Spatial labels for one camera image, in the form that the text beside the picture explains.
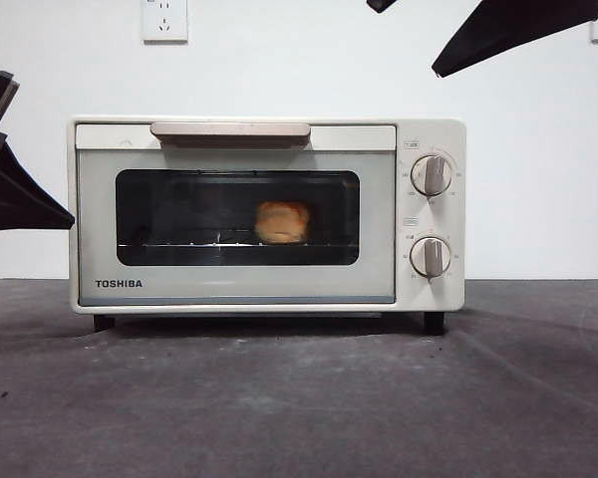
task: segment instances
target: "beige handle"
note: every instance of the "beige handle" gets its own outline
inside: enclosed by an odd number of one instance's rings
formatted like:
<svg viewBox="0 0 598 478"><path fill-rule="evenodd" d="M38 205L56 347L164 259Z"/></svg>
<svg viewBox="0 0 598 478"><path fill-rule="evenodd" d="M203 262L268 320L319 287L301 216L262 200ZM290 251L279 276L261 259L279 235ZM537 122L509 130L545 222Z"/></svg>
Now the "beige handle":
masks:
<svg viewBox="0 0 598 478"><path fill-rule="evenodd" d="M182 147L288 148L310 142L310 124L267 122L154 122L162 144Z"/></svg>

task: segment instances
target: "oven window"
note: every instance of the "oven window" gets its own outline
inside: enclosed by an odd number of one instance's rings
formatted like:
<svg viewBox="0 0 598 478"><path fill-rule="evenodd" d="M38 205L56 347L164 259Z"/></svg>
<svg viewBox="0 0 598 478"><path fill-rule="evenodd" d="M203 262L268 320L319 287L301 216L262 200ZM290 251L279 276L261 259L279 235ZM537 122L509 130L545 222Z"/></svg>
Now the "oven window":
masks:
<svg viewBox="0 0 598 478"><path fill-rule="evenodd" d="M127 266L351 265L359 257L351 171L128 169L116 201Z"/></svg>

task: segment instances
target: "toshiba logo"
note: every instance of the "toshiba logo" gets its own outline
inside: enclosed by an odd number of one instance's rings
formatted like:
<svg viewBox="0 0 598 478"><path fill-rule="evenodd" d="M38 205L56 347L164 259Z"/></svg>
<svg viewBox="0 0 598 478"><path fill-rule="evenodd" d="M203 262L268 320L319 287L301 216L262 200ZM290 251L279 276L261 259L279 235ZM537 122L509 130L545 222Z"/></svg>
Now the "toshiba logo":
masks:
<svg viewBox="0 0 598 478"><path fill-rule="evenodd" d="M110 280L110 281L96 281L96 287L103 287L105 289L123 288L123 287L143 287L142 281L134 280Z"/></svg>

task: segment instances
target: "white knob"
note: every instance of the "white knob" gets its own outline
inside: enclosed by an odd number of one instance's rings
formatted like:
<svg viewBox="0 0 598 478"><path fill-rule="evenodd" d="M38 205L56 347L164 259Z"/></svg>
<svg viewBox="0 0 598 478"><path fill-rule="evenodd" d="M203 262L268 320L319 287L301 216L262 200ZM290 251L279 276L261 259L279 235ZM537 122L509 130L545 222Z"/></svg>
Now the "white knob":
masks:
<svg viewBox="0 0 598 478"><path fill-rule="evenodd" d="M451 167L437 154L424 156L412 168L412 183L425 196L438 196L449 188Z"/></svg>
<svg viewBox="0 0 598 478"><path fill-rule="evenodd" d="M441 276L449 268L449 246L436 237L418 241L410 252L410 261L419 274L432 278Z"/></svg>

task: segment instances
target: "bread roll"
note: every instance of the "bread roll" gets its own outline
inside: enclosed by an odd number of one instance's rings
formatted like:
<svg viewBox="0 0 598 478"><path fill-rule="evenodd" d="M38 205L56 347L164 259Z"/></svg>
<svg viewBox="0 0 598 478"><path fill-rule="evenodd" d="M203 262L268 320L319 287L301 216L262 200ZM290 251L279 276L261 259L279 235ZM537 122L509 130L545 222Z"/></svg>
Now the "bread roll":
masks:
<svg viewBox="0 0 598 478"><path fill-rule="evenodd" d="M257 207L255 231L266 244L295 244L308 239L309 221L302 202L267 201Z"/></svg>

